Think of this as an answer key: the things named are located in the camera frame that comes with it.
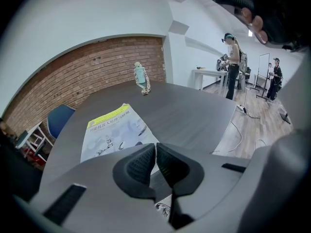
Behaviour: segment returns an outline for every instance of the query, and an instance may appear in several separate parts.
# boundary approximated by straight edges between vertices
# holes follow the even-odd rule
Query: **yellow label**
[[[103,116],[100,116],[94,120],[91,120],[90,122],[88,122],[87,124],[87,129],[96,125],[96,124],[99,124],[101,122],[104,122],[104,121],[107,121],[121,113],[123,113],[124,111],[126,111],[128,109],[129,105],[128,104],[125,104],[125,105],[122,105],[119,109],[116,109],[115,111],[112,111],[106,115],[103,115]]]

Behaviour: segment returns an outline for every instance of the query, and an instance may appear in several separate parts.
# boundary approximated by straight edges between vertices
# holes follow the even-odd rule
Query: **black pants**
[[[235,80],[237,79],[238,74],[239,74],[239,65],[238,64],[229,65],[229,74],[228,74],[229,85],[226,99],[233,100]]]
[[[268,90],[267,98],[274,100],[276,98],[276,92],[277,92],[277,84],[274,79],[270,82],[270,88]]]

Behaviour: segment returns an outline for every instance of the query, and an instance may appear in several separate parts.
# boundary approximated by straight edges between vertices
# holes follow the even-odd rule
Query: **blue chair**
[[[75,109],[72,109],[71,107],[64,104],[61,104],[55,109],[51,110],[47,116],[48,130],[50,135],[54,138],[57,138],[64,125],[67,123],[74,112]]]

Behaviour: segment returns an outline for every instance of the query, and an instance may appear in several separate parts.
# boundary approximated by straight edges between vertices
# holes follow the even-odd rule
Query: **whiteboard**
[[[270,54],[266,53],[259,56],[259,75],[267,77],[269,69]]]

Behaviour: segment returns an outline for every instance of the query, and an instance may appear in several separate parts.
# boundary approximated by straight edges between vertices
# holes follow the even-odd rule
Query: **brick wall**
[[[165,81],[162,38],[115,38],[75,49],[35,74],[10,103],[3,119],[17,135],[40,121],[47,133],[50,110],[60,104],[77,109],[93,92],[134,80],[136,61],[146,68],[150,80]]]

